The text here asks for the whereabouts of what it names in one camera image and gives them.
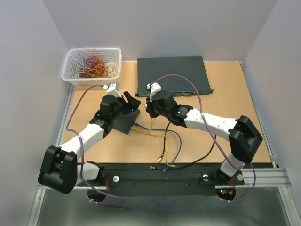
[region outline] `wooden tabletop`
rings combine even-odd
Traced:
[[[262,134],[239,62],[205,62],[205,68],[210,86],[214,89],[214,92],[211,95],[201,96],[204,112],[227,118],[239,118],[241,115],[246,115]],[[118,82],[120,83],[120,93],[129,91],[134,96],[134,93],[137,91],[137,62],[122,63]],[[71,112],[87,88],[87,86],[76,88]],[[82,131],[99,109],[100,101],[105,94],[106,91],[99,87],[87,92],[70,123],[70,128],[78,132]],[[139,99],[142,103],[145,102],[145,98]],[[199,109],[196,96],[176,97],[175,99],[178,104],[191,105]],[[149,127],[150,116],[146,113],[143,105],[140,105],[139,109],[141,113],[136,122]],[[153,124],[153,129],[165,129],[167,124],[168,120],[166,118],[158,117]],[[172,124],[169,129],[177,131],[182,138],[182,149],[176,162],[192,162],[201,158],[208,153],[213,143],[210,135],[204,131],[186,129]],[[154,131],[152,134],[163,135],[164,132]],[[168,160],[171,162],[178,151],[180,142],[175,134],[168,133],[167,135],[170,142]],[[74,134],[71,132],[66,132],[64,142],[73,136]],[[225,153],[229,154],[229,142],[220,137],[217,138],[217,141]],[[104,140],[101,140],[86,152],[85,161],[157,162],[162,149],[163,137],[151,137],[133,130],[126,135],[112,130]],[[211,154],[201,162],[222,162],[223,160],[224,157],[218,148],[214,146]],[[262,142],[253,161],[270,162],[265,142]]]

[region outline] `screw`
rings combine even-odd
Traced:
[[[237,179],[238,179],[239,181],[243,181],[243,180],[244,180],[244,176],[243,176],[242,174],[238,174],[238,175],[237,175]]]
[[[203,175],[203,180],[204,180],[205,182],[209,181],[209,176],[208,176],[207,174],[204,174],[204,175]]]

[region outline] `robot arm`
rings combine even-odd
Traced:
[[[79,133],[83,141],[84,152],[98,141],[105,138],[114,127],[114,121],[120,115],[129,114],[138,109],[140,101],[124,92],[127,101],[119,93],[119,84],[103,86],[107,95],[103,96],[100,109],[90,123]],[[77,136],[68,142],[55,147],[50,146],[43,159],[38,182],[61,193],[68,194],[81,182],[80,166],[81,145]],[[86,162],[83,167],[85,180],[94,180],[99,176],[102,166],[94,162]]]
[[[147,86],[151,91],[146,99],[146,111],[152,118],[162,115],[177,126],[207,131],[201,112],[188,105],[178,105],[172,94],[157,83]],[[239,119],[223,118],[204,113],[210,130],[230,142],[231,153],[228,158],[235,166],[241,168],[244,163],[250,163],[262,142],[262,136],[251,120],[246,116]],[[220,171],[225,177],[230,178],[236,169],[228,161],[224,161]]]

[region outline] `white wall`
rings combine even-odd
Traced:
[[[243,60],[277,0],[44,0],[67,48]]]
[[[0,225],[27,225],[67,100],[67,49],[41,0],[1,1],[0,31]]]
[[[243,62],[253,101],[301,212],[301,1],[278,0]]]

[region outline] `white plastic basket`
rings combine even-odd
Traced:
[[[94,53],[102,61],[107,62],[107,67],[110,68],[108,72],[108,78],[79,78],[78,71],[75,68],[75,61],[82,58],[88,57]],[[63,65],[62,79],[70,82],[74,86],[86,86],[86,85],[108,85],[116,82],[119,77],[121,69],[121,50],[119,48],[74,48],[69,50],[65,62]]]

